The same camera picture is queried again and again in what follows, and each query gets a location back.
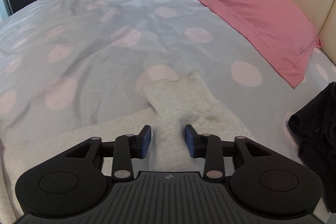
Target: polka dot bed sheet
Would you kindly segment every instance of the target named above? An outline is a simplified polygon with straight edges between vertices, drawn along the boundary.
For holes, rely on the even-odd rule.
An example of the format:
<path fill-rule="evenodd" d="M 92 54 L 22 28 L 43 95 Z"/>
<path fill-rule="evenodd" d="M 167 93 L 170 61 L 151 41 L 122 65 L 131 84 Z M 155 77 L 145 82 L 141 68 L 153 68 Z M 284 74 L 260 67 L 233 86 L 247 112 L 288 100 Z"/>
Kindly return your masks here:
<path fill-rule="evenodd" d="M 0 25 L 0 47 L 2 157 L 145 109 L 145 83 L 197 69 L 258 142 L 300 162 L 288 119 L 336 80 L 336 67 L 315 49 L 291 88 L 197 0 L 38 0 Z M 3 166 L 8 185 L 13 168 Z"/>

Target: logo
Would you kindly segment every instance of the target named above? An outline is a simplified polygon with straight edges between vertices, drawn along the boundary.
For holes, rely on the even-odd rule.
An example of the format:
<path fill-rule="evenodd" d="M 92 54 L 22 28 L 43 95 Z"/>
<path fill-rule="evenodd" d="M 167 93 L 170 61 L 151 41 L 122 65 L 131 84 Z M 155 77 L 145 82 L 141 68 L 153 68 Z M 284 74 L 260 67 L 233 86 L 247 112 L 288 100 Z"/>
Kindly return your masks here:
<path fill-rule="evenodd" d="M 169 175 L 165 175 L 164 178 L 167 179 L 167 180 L 170 180 L 170 179 L 173 179 L 174 176 L 169 174 Z"/>

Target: black cloth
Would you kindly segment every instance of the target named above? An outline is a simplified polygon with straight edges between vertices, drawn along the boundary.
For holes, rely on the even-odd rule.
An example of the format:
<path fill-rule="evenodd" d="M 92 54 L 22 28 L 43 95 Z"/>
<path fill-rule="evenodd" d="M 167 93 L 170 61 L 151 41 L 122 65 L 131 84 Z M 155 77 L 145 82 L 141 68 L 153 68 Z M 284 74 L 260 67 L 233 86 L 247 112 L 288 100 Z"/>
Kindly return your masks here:
<path fill-rule="evenodd" d="M 322 179 L 327 208 L 336 213 L 336 83 L 288 121 L 300 140 L 299 158 Z"/>

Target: ribbed gray plate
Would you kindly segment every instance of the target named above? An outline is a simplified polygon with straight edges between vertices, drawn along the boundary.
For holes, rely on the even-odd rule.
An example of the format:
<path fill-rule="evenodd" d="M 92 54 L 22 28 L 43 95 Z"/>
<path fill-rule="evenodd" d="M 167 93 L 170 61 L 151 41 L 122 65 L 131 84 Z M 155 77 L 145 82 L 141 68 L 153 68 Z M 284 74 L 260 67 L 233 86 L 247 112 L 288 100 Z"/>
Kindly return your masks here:
<path fill-rule="evenodd" d="M 271 220 L 241 208 L 226 188 L 199 173 L 141 172 L 116 184 L 95 208 L 67 219 L 25 215 L 19 224 L 321 224 L 313 215 Z"/>

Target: pillowcase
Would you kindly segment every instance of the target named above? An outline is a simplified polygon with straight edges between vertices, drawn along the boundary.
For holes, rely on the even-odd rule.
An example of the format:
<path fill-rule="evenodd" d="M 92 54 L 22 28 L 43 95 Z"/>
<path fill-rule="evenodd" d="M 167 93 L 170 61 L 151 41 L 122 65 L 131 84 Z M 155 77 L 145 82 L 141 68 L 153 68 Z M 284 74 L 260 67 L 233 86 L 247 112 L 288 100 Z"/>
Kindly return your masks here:
<path fill-rule="evenodd" d="M 246 37 L 294 88 L 305 76 L 317 30 L 291 0 L 199 0 Z"/>

